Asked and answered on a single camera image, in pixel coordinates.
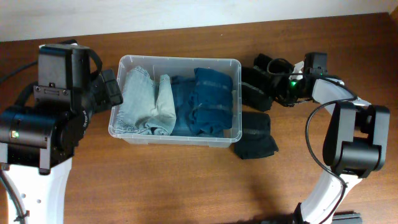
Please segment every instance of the clear plastic container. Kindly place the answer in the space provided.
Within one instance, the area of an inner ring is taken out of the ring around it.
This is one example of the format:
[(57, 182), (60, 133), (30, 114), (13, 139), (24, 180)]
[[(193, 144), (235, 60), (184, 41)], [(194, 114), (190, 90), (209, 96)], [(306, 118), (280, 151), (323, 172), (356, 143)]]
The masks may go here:
[(151, 136), (140, 134), (116, 134), (114, 124), (119, 106), (114, 106), (109, 120), (108, 131), (115, 138), (121, 138), (131, 144), (187, 144), (210, 147), (229, 147), (242, 136), (242, 93), (241, 93), (241, 63), (235, 59), (212, 58), (175, 58), (126, 55), (121, 58), (118, 71), (118, 84), (123, 91), (127, 72), (136, 66), (146, 69), (151, 78), (159, 81), (159, 77), (168, 74), (170, 77), (181, 75), (195, 77), (194, 68), (211, 68), (229, 75), (233, 79), (233, 120), (232, 128), (224, 130), (224, 138), (203, 138), (184, 136)]

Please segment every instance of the light blue jeans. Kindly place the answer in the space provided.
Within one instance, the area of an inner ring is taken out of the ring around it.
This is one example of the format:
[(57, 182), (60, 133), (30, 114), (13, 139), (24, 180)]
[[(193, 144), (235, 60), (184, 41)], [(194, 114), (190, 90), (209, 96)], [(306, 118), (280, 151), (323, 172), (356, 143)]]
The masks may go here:
[(170, 135), (175, 120), (170, 77), (161, 75), (156, 83), (140, 66), (129, 71), (124, 82), (123, 104), (116, 115), (115, 133)]

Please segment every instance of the tabletop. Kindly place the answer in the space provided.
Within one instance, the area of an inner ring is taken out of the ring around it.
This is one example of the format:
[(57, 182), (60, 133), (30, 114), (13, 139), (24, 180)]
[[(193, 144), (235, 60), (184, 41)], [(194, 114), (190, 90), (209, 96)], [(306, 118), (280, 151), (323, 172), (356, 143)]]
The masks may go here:
[[(357, 185), (338, 211), (359, 212), (365, 223), (396, 223), (397, 37), (397, 27), (384, 13), (74, 38), (115, 73), (120, 58), (129, 54), (235, 58), (251, 67), (259, 53), (297, 63), (307, 52), (326, 52), (330, 74), (341, 77), (362, 99), (391, 111), (386, 164)], [(40, 44), (67, 39), (0, 43), (0, 76), (35, 60)], [(0, 111), (35, 80), (37, 67), (1, 84)], [(305, 122), (316, 106), (274, 103), (267, 113), (279, 152), (251, 160), (234, 155), (233, 145), (128, 144), (109, 135), (110, 111), (96, 114), (75, 149), (64, 223), (234, 223), (288, 215), (308, 197), (322, 172), (304, 138)], [(311, 123), (318, 157), (329, 121), (330, 115), (321, 111)], [(0, 223), (6, 220), (6, 193), (0, 187)]]

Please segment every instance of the storage box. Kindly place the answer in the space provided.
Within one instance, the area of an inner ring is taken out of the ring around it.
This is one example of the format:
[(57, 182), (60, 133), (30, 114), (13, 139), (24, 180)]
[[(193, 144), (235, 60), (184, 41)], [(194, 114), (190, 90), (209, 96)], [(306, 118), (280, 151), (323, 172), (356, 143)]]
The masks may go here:
[(211, 58), (175, 58), (175, 57), (150, 57), (126, 55), (119, 63), (118, 84), (123, 91), (127, 72), (136, 66), (146, 69), (150, 77), (159, 81), (159, 77), (168, 74), (170, 77), (180, 75), (183, 77), (195, 77), (194, 68), (211, 68), (229, 75), (233, 85), (233, 120), (232, 128), (224, 130), (224, 138), (203, 138), (183, 136), (153, 136), (140, 134), (116, 134), (114, 124), (119, 106), (114, 106), (109, 120), (108, 131), (115, 138), (121, 138), (131, 144), (188, 144), (210, 147), (229, 147), (242, 136), (242, 93), (241, 93), (241, 64), (235, 59), (211, 59)]

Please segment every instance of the white wall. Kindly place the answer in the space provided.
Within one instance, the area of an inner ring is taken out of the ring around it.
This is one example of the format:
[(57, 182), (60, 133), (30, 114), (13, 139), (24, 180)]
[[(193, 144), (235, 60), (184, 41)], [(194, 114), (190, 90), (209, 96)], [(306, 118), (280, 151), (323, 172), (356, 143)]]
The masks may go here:
[(391, 12), (398, 0), (0, 0), (0, 41)]

